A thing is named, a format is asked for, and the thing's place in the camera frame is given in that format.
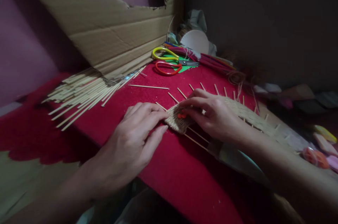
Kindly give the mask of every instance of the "cardboard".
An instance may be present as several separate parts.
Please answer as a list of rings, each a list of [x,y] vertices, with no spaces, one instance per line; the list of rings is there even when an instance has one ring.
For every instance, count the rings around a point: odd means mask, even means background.
[[[109,81],[150,62],[151,50],[163,44],[169,25],[174,30],[183,14],[183,0],[164,0],[158,8],[132,7],[122,0],[40,1]]]

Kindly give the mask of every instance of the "orange object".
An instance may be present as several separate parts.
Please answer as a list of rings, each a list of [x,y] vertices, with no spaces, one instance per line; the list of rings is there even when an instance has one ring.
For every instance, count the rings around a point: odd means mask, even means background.
[[[325,155],[322,152],[313,150],[310,147],[306,147],[303,150],[303,157],[309,163],[322,169],[328,169],[330,166],[327,162]]]

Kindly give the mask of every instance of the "red-handled scissors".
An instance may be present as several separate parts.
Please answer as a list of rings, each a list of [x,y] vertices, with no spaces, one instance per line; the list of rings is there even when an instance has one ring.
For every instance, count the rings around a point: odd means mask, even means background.
[[[155,55],[156,51],[168,52],[171,55],[173,55],[174,57],[158,57],[157,55]],[[188,60],[179,60],[179,57],[176,54],[174,54],[172,51],[170,51],[166,48],[162,48],[162,47],[155,48],[152,52],[152,56],[156,59],[175,60],[175,61],[178,62],[178,64],[172,64],[172,63],[163,62],[163,61],[157,61],[155,63],[155,68],[156,68],[157,72],[162,74],[162,75],[165,75],[165,76],[173,76],[173,75],[177,74],[179,71],[181,71],[183,66],[198,66],[199,65],[198,62],[191,62],[191,61],[188,61]],[[174,68],[178,68],[178,69],[175,70],[174,72],[168,73],[168,72],[164,72],[161,69],[159,69],[159,65],[166,66],[166,67],[174,67]]]

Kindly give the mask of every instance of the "right hand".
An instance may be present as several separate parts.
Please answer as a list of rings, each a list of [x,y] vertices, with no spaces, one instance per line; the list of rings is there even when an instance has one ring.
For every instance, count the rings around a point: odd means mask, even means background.
[[[180,106],[193,106],[205,110],[202,115],[197,109],[186,108],[184,111],[211,137],[229,143],[239,143],[245,132],[251,127],[243,122],[224,102],[223,98],[201,89],[195,89],[180,103]]]

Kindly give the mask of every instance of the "red table cover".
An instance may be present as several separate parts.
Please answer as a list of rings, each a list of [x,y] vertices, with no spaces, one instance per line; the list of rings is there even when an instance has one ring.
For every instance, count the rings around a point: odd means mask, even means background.
[[[205,67],[198,67],[164,77],[153,71],[150,64],[143,71],[147,77],[139,75],[129,84],[169,87],[177,100],[191,92],[200,82],[210,93],[215,93],[217,85],[221,95],[226,87],[229,96],[236,88],[221,75]],[[46,105],[37,105],[46,94],[69,74],[61,74],[27,97],[24,105],[0,118],[0,151],[10,151],[10,157],[23,161],[40,158],[43,164],[58,161],[87,160],[103,145],[126,109],[137,102],[158,101],[165,108],[175,104],[167,90],[145,89],[125,86],[117,91],[103,108],[99,105],[87,111],[65,132],[55,126],[62,121],[50,121]],[[254,107],[254,101],[245,94],[245,104]],[[196,135],[191,137],[204,144]],[[192,223],[254,223],[279,222],[270,205],[269,192],[227,166],[219,163],[209,153],[183,135],[168,130],[163,137],[152,161],[139,177],[172,204]]]
[[[177,87],[188,96],[192,91],[189,84],[193,88],[201,88],[200,82],[210,93],[216,94],[216,84],[220,95],[224,95],[224,87],[229,97],[233,97],[234,90],[237,95],[237,86],[231,85],[225,76],[203,66],[174,76],[162,76],[155,72],[154,64],[149,64],[142,72],[147,76],[139,74],[130,80],[105,107],[96,105],[76,120],[73,126],[101,146],[119,124],[127,108],[137,102],[158,102],[169,109],[175,101],[168,92],[182,101],[184,97]],[[170,90],[132,87],[128,84],[168,87]],[[243,91],[241,100],[243,94],[245,105],[254,109],[253,98]],[[196,130],[208,137],[198,127]],[[188,134],[201,144],[205,143],[194,133]],[[252,193],[249,192],[252,188],[247,188],[247,179],[173,130],[164,134],[150,164],[139,177],[193,223],[253,222],[253,212],[250,213],[245,202],[246,194]],[[254,187],[257,190],[259,185],[255,184]]]

